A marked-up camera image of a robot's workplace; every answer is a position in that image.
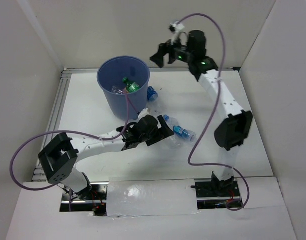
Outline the clear bottle blue cap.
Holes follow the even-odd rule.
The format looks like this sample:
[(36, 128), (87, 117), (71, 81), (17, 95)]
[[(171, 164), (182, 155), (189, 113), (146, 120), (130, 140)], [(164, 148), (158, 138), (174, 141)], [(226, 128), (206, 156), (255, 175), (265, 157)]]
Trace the clear bottle blue cap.
[(195, 143), (197, 137), (193, 131), (182, 128), (176, 118), (170, 117), (166, 114), (163, 116), (163, 118), (167, 123), (168, 127), (173, 131), (176, 136), (178, 136), (185, 142), (191, 144)]

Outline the clear crushed bottle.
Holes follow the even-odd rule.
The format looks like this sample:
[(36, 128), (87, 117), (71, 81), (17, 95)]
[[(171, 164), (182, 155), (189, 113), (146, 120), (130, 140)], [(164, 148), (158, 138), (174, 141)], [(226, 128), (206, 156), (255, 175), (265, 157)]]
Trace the clear crushed bottle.
[(121, 89), (119, 89), (117, 86), (113, 86), (112, 88), (111, 88), (111, 92), (113, 93), (113, 94), (116, 94), (116, 95), (122, 95), (124, 92), (121, 90)]

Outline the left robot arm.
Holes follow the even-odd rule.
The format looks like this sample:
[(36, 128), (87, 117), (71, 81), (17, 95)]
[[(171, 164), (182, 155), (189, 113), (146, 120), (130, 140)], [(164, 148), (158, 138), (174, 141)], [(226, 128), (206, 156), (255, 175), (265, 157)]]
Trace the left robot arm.
[(86, 174), (76, 169), (78, 162), (105, 153), (135, 149), (142, 143), (149, 147), (173, 135), (163, 116), (149, 114), (138, 122), (99, 136), (69, 137), (65, 132), (59, 133), (42, 149), (38, 159), (49, 184), (63, 184), (80, 200), (86, 200), (94, 188)]

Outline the clear bottle white cap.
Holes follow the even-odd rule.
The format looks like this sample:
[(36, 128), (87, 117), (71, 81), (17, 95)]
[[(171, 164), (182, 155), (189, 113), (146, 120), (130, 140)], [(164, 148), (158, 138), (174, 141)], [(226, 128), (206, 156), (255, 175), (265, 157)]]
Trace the clear bottle white cap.
[(175, 135), (168, 137), (166, 140), (170, 149), (175, 150), (175, 149), (180, 149), (182, 147), (181, 141)]

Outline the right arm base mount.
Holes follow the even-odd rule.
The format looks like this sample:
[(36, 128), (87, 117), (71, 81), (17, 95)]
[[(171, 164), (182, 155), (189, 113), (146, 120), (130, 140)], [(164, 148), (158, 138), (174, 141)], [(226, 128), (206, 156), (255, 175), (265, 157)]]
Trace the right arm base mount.
[(232, 176), (220, 181), (214, 173), (211, 180), (196, 180), (191, 186), (196, 192), (197, 209), (239, 209), (243, 205), (238, 182)]

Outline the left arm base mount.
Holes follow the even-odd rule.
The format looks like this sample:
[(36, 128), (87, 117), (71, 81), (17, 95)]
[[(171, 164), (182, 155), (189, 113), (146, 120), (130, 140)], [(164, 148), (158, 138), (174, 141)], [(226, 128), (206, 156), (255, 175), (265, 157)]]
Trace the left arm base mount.
[(97, 217), (106, 217), (109, 182), (92, 182), (91, 185), (91, 193), (85, 199), (79, 199), (76, 193), (70, 192), (68, 186), (59, 185), (62, 189), (59, 211), (62, 213), (88, 212)]

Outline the green soda bottle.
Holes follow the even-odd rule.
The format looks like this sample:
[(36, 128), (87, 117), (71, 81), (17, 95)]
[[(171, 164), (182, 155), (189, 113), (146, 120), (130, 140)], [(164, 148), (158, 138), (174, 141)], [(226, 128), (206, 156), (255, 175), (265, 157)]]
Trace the green soda bottle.
[(136, 82), (128, 79), (127, 77), (124, 77), (122, 82), (125, 84), (125, 89), (129, 93), (137, 92), (141, 88)]

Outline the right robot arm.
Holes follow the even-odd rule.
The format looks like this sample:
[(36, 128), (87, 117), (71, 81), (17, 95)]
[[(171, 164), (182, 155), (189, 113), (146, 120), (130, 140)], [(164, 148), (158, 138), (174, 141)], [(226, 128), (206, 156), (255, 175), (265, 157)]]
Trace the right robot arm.
[(214, 139), (220, 148), (216, 166), (223, 170), (211, 175), (211, 190), (216, 196), (223, 196), (233, 188), (234, 173), (240, 147), (248, 138), (253, 114), (244, 110), (221, 79), (221, 71), (215, 61), (207, 56), (207, 38), (200, 30), (187, 34), (186, 44), (182, 44), (182, 31), (173, 29), (173, 37), (158, 46), (158, 51), (150, 60), (159, 68), (164, 67), (164, 57), (169, 64), (181, 61), (188, 65), (190, 73), (215, 101), (211, 115), (219, 114), (221, 123), (214, 131)]

